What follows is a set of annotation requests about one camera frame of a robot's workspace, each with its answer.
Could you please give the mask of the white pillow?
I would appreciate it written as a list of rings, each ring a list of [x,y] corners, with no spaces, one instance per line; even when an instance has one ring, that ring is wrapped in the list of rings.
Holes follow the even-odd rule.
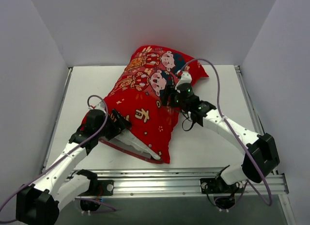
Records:
[[[144,144],[139,140],[135,135],[129,130],[123,130],[119,135],[115,137],[118,141],[122,142],[125,145],[134,147],[139,152],[145,152],[150,154],[155,160],[160,160],[161,157],[155,153],[149,146]]]

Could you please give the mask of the red patterned pillowcase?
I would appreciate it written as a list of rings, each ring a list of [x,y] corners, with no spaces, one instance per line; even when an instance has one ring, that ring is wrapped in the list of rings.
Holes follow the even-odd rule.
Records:
[[[163,106],[160,97],[166,85],[175,86],[182,67],[192,76],[191,85],[208,78],[203,66],[193,58],[167,47],[141,46],[104,98],[108,113],[116,109],[132,124],[131,133],[149,146],[161,159],[154,163],[170,163],[169,142],[178,123],[176,110]]]

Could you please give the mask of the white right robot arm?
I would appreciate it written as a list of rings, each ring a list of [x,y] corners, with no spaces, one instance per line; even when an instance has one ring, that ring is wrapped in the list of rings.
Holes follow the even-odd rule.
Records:
[[[220,171],[215,180],[218,191],[227,192],[239,181],[260,183],[279,165],[278,150],[272,135],[259,135],[222,115],[213,104],[200,100],[190,83],[166,86],[161,101],[163,105],[187,113],[193,124],[214,131],[243,154],[242,163]]]

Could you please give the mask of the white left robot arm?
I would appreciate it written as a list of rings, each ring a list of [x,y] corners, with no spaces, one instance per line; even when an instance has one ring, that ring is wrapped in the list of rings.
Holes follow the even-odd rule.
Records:
[[[82,169],[68,182],[67,177],[101,138],[111,140],[130,128],[131,123],[115,109],[112,115],[99,109],[87,112],[53,164],[17,193],[16,219],[28,225],[53,225],[60,211],[77,196],[96,194],[99,190],[96,173]]]

